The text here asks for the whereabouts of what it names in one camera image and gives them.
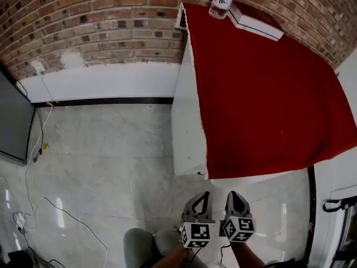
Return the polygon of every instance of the black cable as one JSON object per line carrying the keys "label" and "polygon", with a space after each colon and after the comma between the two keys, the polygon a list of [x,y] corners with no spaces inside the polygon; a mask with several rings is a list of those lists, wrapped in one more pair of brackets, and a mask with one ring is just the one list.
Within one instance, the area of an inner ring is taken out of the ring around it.
{"label": "black cable", "polygon": [[221,267],[225,267],[222,263],[223,261],[223,248],[228,248],[228,247],[231,247],[231,244],[230,245],[227,245],[227,246],[222,246],[221,247],[221,261],[219,261],[219,264],[221,264]]}
{"label": "black cable", "polygon": [[17,222],[16,222],[16,220],[15,220],[15,218],[14,218],[14,215],[15,215],[15,212],[12,214],[12,219],[13,219],[13,221],[15,222],[18,231],[24,236],[25,241],[26,241],[26,244],[27,244],[27,247],[28,247],[28,249],[31,250],[31,252],[33,253],[33,255],[34,255],[36,258],[40,259],[42,262],[44,262],[44,263],[50,265],[50,266],[53,267],[53,268],[56,268],[56,267],[55,267],[53,264],[51,264],[51,262],[56,262],[56,263],[58,263],[59,265],[61,265],[63,268],[66,268],[61,262],[59,262],[59,261],[57,261],[57,260],[55,260],[55,259],[52,259],[52,260],[50,260],[50,261],[47,262],[46,260],[44,260],[43,258],[41,258],[41,257],[35,252],[35,250],[32,249],[32,247],[28,244],[27,237],[26,237],[26,235],[25,235],[25,230],[23,230],[20,226],[18,226],[18,224],[17,224]]}
{"label": "black cable", "polygon": [[21,82],[18,81],[18,83],[21,85],[21,87],[23,88],[23,90],[26,92],[26,97],[28,97],[28,92],[27,92],[26,88],[22,85]]}
{"label": "black cable", "polygon": [[202,249],[202,248],[198,249],[198,251],[197,251],[197,252],[193,255],[193,257],[192,257],[192,259],[191,259],[191,260],[187,260],[187,259],[185,259],[185,261],[187,261],[187,262],[189,262],[189,263],[192,263],[192,262],[193,262],[193,260],[195,259],[196,255],[197,255],[197,253],[199,253],[199,252],[201,251],[201,249]]}
{"label": "black cable", "polygon": [[42,147],[44,145],[44,127],[42,125],[42,118],[41,118],[40,111],[38,110],[38,108],[36,108],[36,112],[37,112],[38,118],[40,120],[40,125],[41,125],[41,147],[38,150],[37,155],[35,157],[33,157],[33,162],[34,163],[37,162],[38,156],[42,155]]}

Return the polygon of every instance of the red cloth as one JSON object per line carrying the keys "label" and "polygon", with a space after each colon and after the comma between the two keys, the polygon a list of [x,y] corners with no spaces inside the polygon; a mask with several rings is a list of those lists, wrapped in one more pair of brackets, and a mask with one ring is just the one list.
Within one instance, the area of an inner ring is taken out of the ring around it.
{"label": "red cloth", "polygon": [[184,8],[210,179],[303,169],[357,146],[346,96],[320,57]]}

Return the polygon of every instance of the yellow tag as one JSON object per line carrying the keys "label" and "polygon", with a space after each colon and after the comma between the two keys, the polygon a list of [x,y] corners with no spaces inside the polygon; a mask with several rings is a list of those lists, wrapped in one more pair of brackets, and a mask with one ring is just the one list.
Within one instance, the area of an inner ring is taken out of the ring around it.
{"label": "yellow tag", "polygon": [[42,150],[43,150],[43,152],[47,152],[48,149],[49,149],[49,144],[44,143],[44,144],[42,145]]}

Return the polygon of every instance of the white wall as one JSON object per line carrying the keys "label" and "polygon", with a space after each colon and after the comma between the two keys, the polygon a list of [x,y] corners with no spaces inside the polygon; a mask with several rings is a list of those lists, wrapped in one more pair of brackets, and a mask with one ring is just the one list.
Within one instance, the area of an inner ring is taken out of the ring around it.
{"label": "white wall", "polygon": [[173,97],[179,64],[132,63],[86,67],[71,63],[61,71],[21,80],[31,102],[109,97]]}
{"label": "white wall", "polygon": [[[335,70],[357,124],[357,49]],[[357,195],[357,148],[315,165],[316,228],[309,267],[330,267],[343,224],[343,211],[326,213],[322,202],[340,192]]]}

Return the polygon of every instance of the tiled floor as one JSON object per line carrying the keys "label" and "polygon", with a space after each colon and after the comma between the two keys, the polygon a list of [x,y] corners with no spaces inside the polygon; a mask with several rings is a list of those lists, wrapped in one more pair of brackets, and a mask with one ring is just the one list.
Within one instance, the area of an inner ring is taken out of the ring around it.
{"label": "tiled floor", "polygon": [[[106,245],[106,268],[125,267],[122,239],[132,227],[154,232],[178,224],[186,201],[209,190],[216,219],[228,190],[201,176],[174,176],[171,119],[168,105],[116,104],[54,108],[45,128],[50,147],[27,173],[32,203],[46,197],[86,223]],[[42,109],[43,119],[49,109]],[[34,121],[30,148],[40,125]],[[0,161],[0,243],[5,252],[26,247],[12,221],[13,211],[31,213],[26,196],[25,167]],[[265,262],[301,258],[307,240],[308,177],[305,170],[240,188],[250,203],[257,233],[248,245]],[[33,227],[33,221],[26,224]],[[36,229],[27,233],[43,258],[66,268],[103,267],[105,249],[83,225],[41,201]],[[199,253],[209,267],[218,267],[216,238]],[[223,264],[237,267],[229,248]]]}

